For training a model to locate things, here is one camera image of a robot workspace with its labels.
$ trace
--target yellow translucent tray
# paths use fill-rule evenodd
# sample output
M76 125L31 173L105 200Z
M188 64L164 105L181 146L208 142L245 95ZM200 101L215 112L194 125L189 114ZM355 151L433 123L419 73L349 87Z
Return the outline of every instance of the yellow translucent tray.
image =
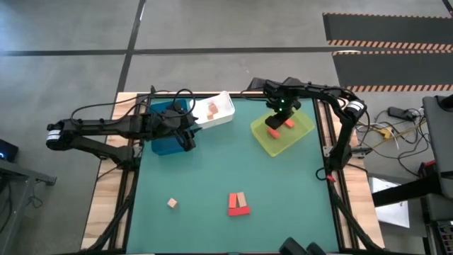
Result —
M253 136L271 157L277 156L314 129L313 121L305 113L296 110L290 118L294 122L294 127L281 125L277 129L280 137L275 139L269 134L269 126L265 124L265 119L274 114L273 111L266 113L250 125Z

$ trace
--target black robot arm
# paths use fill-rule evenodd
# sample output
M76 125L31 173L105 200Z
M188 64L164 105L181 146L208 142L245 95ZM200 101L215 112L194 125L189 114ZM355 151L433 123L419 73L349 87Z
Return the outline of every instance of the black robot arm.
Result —
M326 174L341 170L352 156L350 140L354 127L367 110L367 106L354 93L339 87L303 83L298 79L287 78L284 82L262 80L266 106L276 114L266 119L266 124L277 129L292 116L293 110L300 108L299 98L315 98L327 102L340 119L341 131L336 145L332 148L326 162ZM349 101L341 108L338 99Z
M84 136L120 135L132 140L157 140L176 137L180 146L189 151L195 148L193 140L199 130L190 130L196 118L187 114L178 103L162 113L127 115L118 120L60 120L49 124L46 145L50 149L64 151L79 149L101 159L112 159L120 168L135 166L132 146L114 147Z

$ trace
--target white paper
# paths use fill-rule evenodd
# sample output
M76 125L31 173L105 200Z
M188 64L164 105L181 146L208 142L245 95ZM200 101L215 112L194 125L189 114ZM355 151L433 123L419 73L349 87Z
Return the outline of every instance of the white paper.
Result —
M372 178L372 192L393 188L399 184ZM378 221L409 228L408 201L394 203L376 208Z

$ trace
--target red block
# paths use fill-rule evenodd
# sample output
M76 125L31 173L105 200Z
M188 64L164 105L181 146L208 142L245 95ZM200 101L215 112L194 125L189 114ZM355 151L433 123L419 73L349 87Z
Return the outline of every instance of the red block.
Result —
M269 133L269 135L271 135L275 139L278 139L280 137L280 133L277 130L274 130L274 129L270 128L270 127L268 128L268 133Z
M250 208L248 206L244 206L242 208L228 209L229 217L249 215L249 214L250 214Z
M229 208L236 208L236 201L237 201L237 194L236 193L230 193L229 194Z
M287 127L289 127L289 128L292 128L292 127L294 127L294 121L292 121L292 120L290 120L290 119L287 119L287 120L285 121L285 125L286 125Z

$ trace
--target black and orange striped mat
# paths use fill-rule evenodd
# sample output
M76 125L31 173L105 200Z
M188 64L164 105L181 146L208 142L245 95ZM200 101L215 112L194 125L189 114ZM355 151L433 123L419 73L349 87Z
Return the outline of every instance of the black and orange striped mat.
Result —
M354 92L453 91L451 50L334 52L340 86Z
M330 45L453 50L453 18L323 13Z

